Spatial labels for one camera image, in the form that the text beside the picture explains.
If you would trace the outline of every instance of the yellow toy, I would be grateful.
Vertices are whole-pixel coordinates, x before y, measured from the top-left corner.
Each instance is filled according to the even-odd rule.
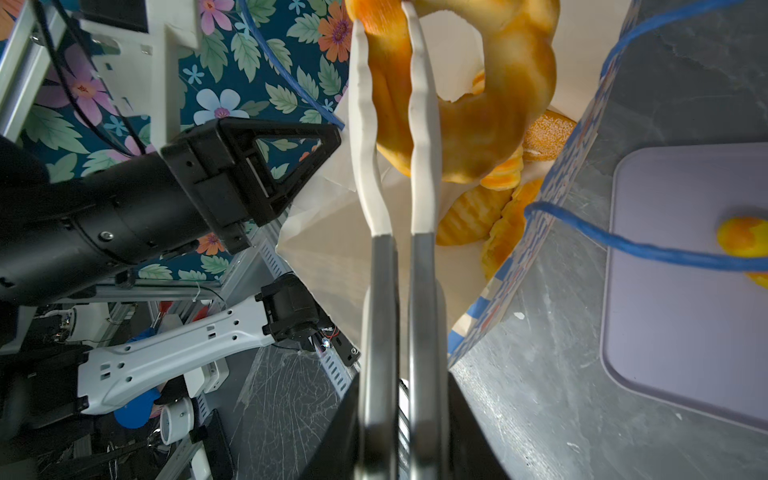
[[[736,217],[720,225],[717,242],[734,257],[768,257],[768,221],[755,217]],[[747,273],[754,283],[768,288],[768,272]]]

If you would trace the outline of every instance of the red wire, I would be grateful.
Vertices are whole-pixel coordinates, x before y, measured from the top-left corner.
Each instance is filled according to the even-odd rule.
[[[331,339],[334,339],[337,336],[339,336],[340,333],[341,333],[341,331],[339,331],[339,327],[335,326],[335,327],[333,327],[333,333],[331,333],[331,336],[327,336],[325,334],[325,332],[323,332],[323,336],[326,337],[328,340],[331,340]]]

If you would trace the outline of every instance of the blue object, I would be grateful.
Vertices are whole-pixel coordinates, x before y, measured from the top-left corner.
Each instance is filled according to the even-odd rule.
[[[646,34],[652,30],[656,30],[657,28],[662,27],[668,23],[676,22],[678,20],[685,20],[686,18],[695,17],[696,15],[711,12],[713,10],[717,10],[718,8],[730,7],[731,5],[735,5],[743,1],[744,0],[703,0],[702,2],[685,5],[684,7],[680,7],[677,10],[673,10],[672,12],[663,13],[661,15],[656,15],[649,18],[645,22],[637,25],[635,28],[632,28],[627,32],[626,35],[619,38],[618,43],[614,45],[610,52],[608,52],[608,58],[605,59],[605,63],[603,63],[603,69],[600,72],[600,78],[603,78],[608,72],[608,66],[613,61],[614,57],[640,35]]]
[[[114,411],[114,419],[126,429],[139,429],[147,424],[154,401],[160,398],[160,390],[153,388]]]
[[[609,233],[586,220],[582,220],[563,207],[558,207],[549,202],[534,202],[528,205],[524,212],[525,219],[530,220],[531,214],[536,211],[550,214],[569,227],[573,227],[580,231],[592,240],[624,253],[629,253],[633,257],[672,263],[673,265],[695,266],[696,268],[719,270],[723,272],[768,271],[768,257],[740,258],[731,257],[730,255],[690,252],[687,250],[678,250],[677,248],[663,248],[647,243],[635,243],[621,235]]]
[[[243,11],[243,18],[245,19],[246,25],[248,25],[248,30],[250,31],[250,34],[253,35],[253,38],[256,39],[256,43],[259,44],[259,47],[261,47],[261,50],[264,52],[264,54],[269,58],[269,60],[272,62],[272,65],[275,66],[275,68],[280,72],[280,75],[285,78],[285,81],[288,82],[290,87],[295,91],[301,98],[306,101],[306,103],[312,105],[312,107],[320,113],[320,115],[325,118],[329,123],[336,125],[340,129],[344,129],[344,123],[339,120],[336,115],[333,114],[333,112],[326,110],[321,104],[317,103],[317,100],[312,98],[306,91],[299,85],[299,82],[296,81],[296,79],[291,76],[290,72],[283,67],[283,64],[280,63],[279,60],[277,60],[277,57],[275,56],[274,52],[272,52],[272,48],[266,43],[266,40],[264,40],[264,37],[261,35],[261,32],[256,27],[256,23],[253,21],[253,17],[250,14],[250,10],[248,9],[248,4],[246,0],[237,0],[237,3],[240,4],[240,10]]]

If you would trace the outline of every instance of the blue flower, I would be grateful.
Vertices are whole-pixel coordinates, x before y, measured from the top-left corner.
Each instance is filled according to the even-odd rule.
[[[128,129],[125,127],[122,120],[118,120],[114,115],[110,115],[109,119],[112,123],[104,124],[104,128],[107,130],[114,130],[114,134],[118,137],[122,137],[123,132],[128,132]]]
[[[250,37],[250,30],[248,29],[248,25],[245,23],[245,17],[243,17],[243,14],[240,13],[240,20],[242,22],[235,22],[235,28],[237,30],[242,30],[243,35]]]
[[[296,15],[301,13],[299,9],[304,7],[306,7],[306,4],[304,2],[301,2],[301,0],[291,0],[290,5],[288,5],[289,10],[293,10],[294,8],[296,9]]]
[[[187,80],[188,84],[192,85],[194,82],[197,82],[198,85],[203,84],[203,82],[200,81],[200,79],[205,76],[205,72],[197,71],[197,64],[192,65],[192,70],[190,70],[189,68],[185,68],[181,72],[190,76],[189,80]]]

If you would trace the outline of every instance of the white bracket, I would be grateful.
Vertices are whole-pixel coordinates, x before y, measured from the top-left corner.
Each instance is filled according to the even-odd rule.
[[[81,20],[83,30],[109,38],[116,55],[96,55],[94,65],[126,117],[149,115],[159,151],[179,134],[179,47],[200,50],[197,0],[147,0],[148,33]]]
[[[197,322],[125,345],[93,349],[78,367],[81,413],[113,412],[162,382],[233,353],[275,342],[264,335],[266,312],[249,297]]]

